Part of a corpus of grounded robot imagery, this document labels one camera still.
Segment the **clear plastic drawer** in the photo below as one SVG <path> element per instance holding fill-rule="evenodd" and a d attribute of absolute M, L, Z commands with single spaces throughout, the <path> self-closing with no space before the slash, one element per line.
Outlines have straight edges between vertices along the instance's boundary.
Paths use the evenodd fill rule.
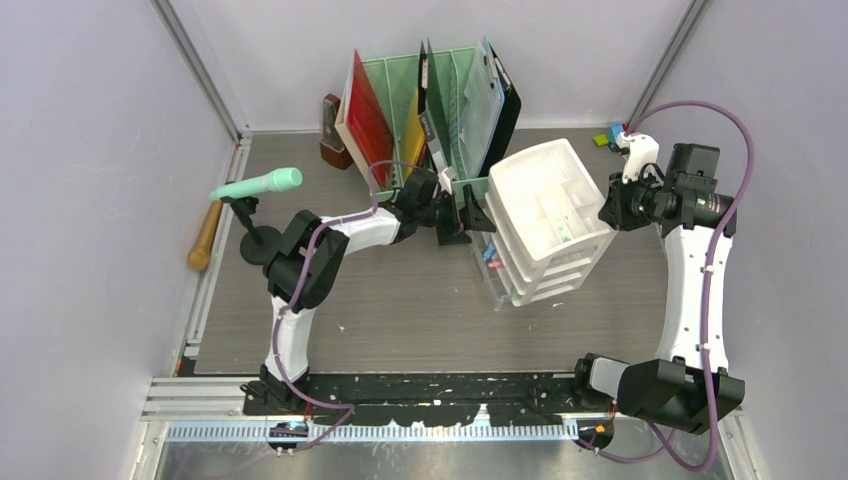
<path fill-rule="evenodd" d="M 506 305 L 512 303 L 510 290 L 505 286 L 504 281 L 501 278 L 501 274 L 505 272 L 504 266 L 498 269 L 488 268 L 488 262 L 483 262 L 481 258 L 482 252 L 487 243 L 493 241 L 489 233 L 471 231 L 469 235 L 472 240 L 472 257 L 476 261 L 476 265 L 480 272 L 483 290 L 491 307 L 495 311 L 500 311 Z M 496 251 L 492 260 L 501 260 L 498 251 Z"/>

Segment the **white drawer organizer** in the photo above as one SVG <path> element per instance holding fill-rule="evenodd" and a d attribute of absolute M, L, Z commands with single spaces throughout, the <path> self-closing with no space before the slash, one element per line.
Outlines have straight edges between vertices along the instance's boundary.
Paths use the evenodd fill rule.
<path fill-rule="evenodd" d="M 492 166 L 485 203 L 497 273 L 516 307 L 582 286 L 616 236 L 598 219 L 605 197 L 571 143 L 525 148 Z"/>

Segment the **yellow book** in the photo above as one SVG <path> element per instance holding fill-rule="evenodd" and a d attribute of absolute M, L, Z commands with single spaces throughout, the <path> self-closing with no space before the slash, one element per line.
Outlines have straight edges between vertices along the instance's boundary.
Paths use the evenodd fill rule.
<path fill-rule="evenodd" d="M 412 166 L 421 165 L 426 147 L 426 136 L 419 120 L 419 115 L 423 111 L 422 101 L 424 99 L 423 89 L 417 87 L 413 92 L 401 135 L 399 159 L 408 165 L 404 172 L 405 176 L 409 175 Z"/>

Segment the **black book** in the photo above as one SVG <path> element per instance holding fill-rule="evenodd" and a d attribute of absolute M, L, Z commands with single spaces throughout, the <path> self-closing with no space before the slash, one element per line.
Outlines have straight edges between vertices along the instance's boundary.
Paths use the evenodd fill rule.
<path fill-rule="evenodd" d="M 420 45 L 416 113 L 424 132 L 432 168 L 441 173 L 452 166 L 448 118 L 443 105 L 435 55 L 430 40 Z"/>

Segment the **black clipboard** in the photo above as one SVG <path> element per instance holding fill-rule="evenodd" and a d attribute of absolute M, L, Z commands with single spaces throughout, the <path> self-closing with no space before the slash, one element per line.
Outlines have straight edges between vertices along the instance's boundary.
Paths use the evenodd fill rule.
<path fill-rule="evenodd" d="M 479 172 L 480 177 L 486 177 L 491 167 L 506 156 L 506 151 L 512 139 L 522 106 L 515 83 L 512 81 L 499 55 L 493 47 L 491 47 L 491 52 L 494 66 L 496 67 L 497 78 L 504 92 L 504 101 L 491 144 Z"/>

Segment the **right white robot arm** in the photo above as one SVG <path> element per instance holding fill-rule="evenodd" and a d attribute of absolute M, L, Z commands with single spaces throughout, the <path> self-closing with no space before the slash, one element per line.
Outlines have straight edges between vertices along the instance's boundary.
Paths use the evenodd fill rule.
<path fill-rule="evenodd" d="M 575 366 L 571 397 L 584 410 L 616 407 L 627 416 L 703 434 L 712 418 L 738 407 L 744 381 L 729 374 L 723 339 L 724 273 L 736 214 L 717 192 L 716 147 L 678 143 L 665 169 L 658 148 L 623 148 L 599 219 L 617 231 L 659 231 L 668 267 L 664 326 L 654 359 L 627 363 L 589 353 Z"/>

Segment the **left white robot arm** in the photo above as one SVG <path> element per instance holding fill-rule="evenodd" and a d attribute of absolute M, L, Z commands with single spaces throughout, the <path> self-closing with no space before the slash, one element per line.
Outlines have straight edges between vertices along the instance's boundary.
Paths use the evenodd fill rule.
<path fill-rule="evenodd" d="M 299 379 L 308 371 L 311 325 L 347 255 L 397 244 L 421 227 L 435 229 L 442 246 L 470 243 L 471 231 L 495 232 L 473 188 L 466 185 L 461 194 L 458 204 L 435 173 L 416 169 L 399 191 L 364 212 L 319 217 L 302 210 L 295 215 L 263 264 L 273 314 L 259 378 L 273 406 L 293 414 L 305 405 L 307 389 Z"/>

